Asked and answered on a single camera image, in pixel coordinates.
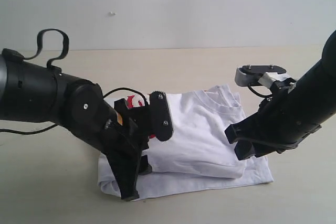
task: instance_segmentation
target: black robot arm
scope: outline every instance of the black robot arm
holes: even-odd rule
[[[264,98],[255,114],[225,130],[229,142],[237,143],[238,159],[296,148],[336,112],[336,31],[321,60],[297,81],[273,65],[238,68],[235,81]],[[271,94],[261,95],[253,86],[265,86]]]
[[[50,59],[47,67],[27,62],[42,50],[43,34],[60,32],[63,51]],[[20,53],[3,49],[0,55],[0,119],[22,122],[54,122],[68,129],[74,136],[104,153],[118,183],[121,198],[139,197],[137,177],[151,172],[147,156],[149,136],[155,134],[167,141],[173,126],[163,92],[150,94],[150,102],[140,108],[128,109],[125,99],[112,108],[105,100],[98,84],[62,73],[52,65],[64,58],[69,49],[68,36],[57,29],[46,29],[37,36],[36,55],[25,58]]]

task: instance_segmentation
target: black cable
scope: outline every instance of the black cable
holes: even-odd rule
[[[107,97],[107,96],[109,96],[110,94],[112,94],[114,92],[119,91],[119,90],[127,90],[127,91],[131,91],[131,92],[134,92],[134,93],[140,95],[143,98],[143,100],[144,100],[145,106],[148,106],[148,101],[147,101],[146,97],[141,92],[139,92],[137,90],[134,90],[134,89],[130,89],[130,88],[117,88],[117,89],[113,89],[110,92],[106,93],[104,95],[104,98]],[[19,134],[19,135],[35,135],[35,134],[39,134],[39,133],[42,133],[42,132],[49,131],[49,130],[55,128],[56,126],[58,126],[58,124],[53,124],[53,125],[51,125],[49,127],[46,127],[46,128],[44,128],[42,130],[28,131],[28,132],[25,132],[25,131],[15,131],[15,130],[11,130],[11,129],[0,129],[0,133],[1,132],[7,132],[7,133],[13,133],[13,134]]]
[[[14,131],[14,130],[10,130],[10,129],[0,129],[0,132],[7,132],[7,133],[13,133],[13,134],[19,134],[19,135],[34,135],[34,134],[38,134],[38,133],[42,133],[42,132],[46,132],[49,131],[53,128],[55,128],[56,126],[58,126],[58,124],[53,124],[52,126],[46,127],[42,130],[38,130],[38,131],[28,131],[28,132],[24,132],[24,131]]]
[[[255,91],[255,90],[252,88],[251,83],[249,83],[249,84],[247,85],[247,87],[248,87],[248,89],[249,89],[253,94],[255,94],[255,95],[257,95],[257,96],[259,96],[259,97],[261,97],[261,98],[271,98],[271,97],[273,96],[272,94],[265,95],[265,94],[260,94],[260,93],[258,93],[257,91]]]
[[[117,89],[113,89],[113,90],[111,90],[110,92],[106,93],[106,94],[104,95],[104,98],[106,98],[106,97],[109,96],[110,94],[112,94],[112,93],[114,93],[114,92],[117,92],[117,91],[119,91],[119,90],[127,90],[127,91],[131,91],[131,92],[133,92],[133,93],[136,93],[136,94],[140,95],[140,96],[143,98],[143,101],[144,101],[144,103],[145,103],[145,106],[148,106],[148,101],[147,101],[146,97],[145,97],[141,92],[139,92],[139,91],[137,91],[137,90],[134,90],[134,89],[130,89],[130,88],[117,88]]]

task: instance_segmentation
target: table surface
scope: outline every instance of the table surface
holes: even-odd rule
[[[299,78],[320,59],[322,47],[72,51],[55,63],[105,92],[131,87],[180,93],[228,83],[250,115],[260,98],[235,85],[237,67],[279,65]],[[46,52],[35,62],[44,65],[56,54]],[[34,136],[2,133],[0,223],[335,223],[335,123],[336,117],[326,121],[296,150],[270,154],[274,183],[137,202],[100,191],[98,151],[65,129]],[[21,130],[44,125],[0,121],[1,128]]]

